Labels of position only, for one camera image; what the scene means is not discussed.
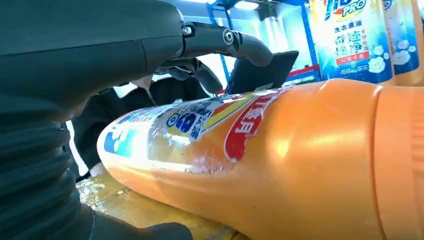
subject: black mechanical arm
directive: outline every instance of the black mechanical arm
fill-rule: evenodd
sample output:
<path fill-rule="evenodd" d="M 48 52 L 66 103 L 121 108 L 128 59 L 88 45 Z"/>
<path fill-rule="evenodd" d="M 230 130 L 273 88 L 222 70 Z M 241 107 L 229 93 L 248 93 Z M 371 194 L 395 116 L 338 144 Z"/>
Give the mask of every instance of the black mechanical arm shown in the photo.
<path fill-rule="evenodd" d="M 188 240 L 177 223 L 134 228 L 81 204 L 61 123 L 90 96 L 152 73 L 221 88 L 196 57 L 267 65 L 254 37 L 184 22 L 158 0 L 0 1 L 0 239 Z"/>

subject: plastic bottle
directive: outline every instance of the plastic bottle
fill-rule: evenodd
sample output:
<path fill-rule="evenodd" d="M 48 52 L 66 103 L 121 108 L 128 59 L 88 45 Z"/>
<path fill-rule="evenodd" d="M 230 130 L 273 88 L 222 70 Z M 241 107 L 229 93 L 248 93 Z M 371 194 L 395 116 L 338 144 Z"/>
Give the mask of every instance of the plastic bottle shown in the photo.
<path fill-rule="evenodd" d="M 424 86 L 423 23 L 416 0 L 383 0 L 396 83 Z"/>
<path fill-rule="evenodd" d="M 310 15 L 323 80 L 396 84 L 381 1 L 311 0 Z"/>
<path fill-rule="evenodd" d="M 424 239 L 424 88 L 335 79 L 141 109 L 114 178 L 253 240 Z"/>

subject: product label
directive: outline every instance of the product label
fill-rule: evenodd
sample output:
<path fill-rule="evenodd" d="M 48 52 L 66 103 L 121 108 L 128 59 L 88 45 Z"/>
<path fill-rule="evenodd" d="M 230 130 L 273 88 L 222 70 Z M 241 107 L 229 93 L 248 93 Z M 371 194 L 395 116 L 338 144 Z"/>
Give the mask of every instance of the product label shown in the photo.
<path fill-rule="evenodd" d="M 393 77 L 378 0 L 313 0 L 312 23 L 322 79 L 381 83 Z"/>
<path fill-rule="evenodd" d="M 201 174 L 230 170 L 245 155 L 267 107 L 289 88 L 133 111 L 104 129 L 97 151 L 102 161 L 136 169 Z M 225 127 L 213 132 L 221 124 Z"/>
<path fill-rule="evenodd" d="M 198 141 L 254 96 L 252 93 L 226 95 L 130 112 L 105 129 L 104 150 L 126 158 L 148 158 L 146 148 L 156 136 L 170 141 L 177 138 L 180 142 L 182 138 L 185 142 Z"/>
<path fill-rule="evenodd" d="M 383 0 L 387 32 L 390 36 L 395 74 L 415 70 L 420 65 L 411 0 Z"/>
<path fill-rule="evenodd" d="M 248 140 L 256 135 L 264 119 L 265 109 L 285 91 L 285 88 L 264 91 L 264 95 L 256 98 L 240 114 L 229 130 L 224 143 L 225 155 L 231 162 L 235 163 L 243 158 Z"/>

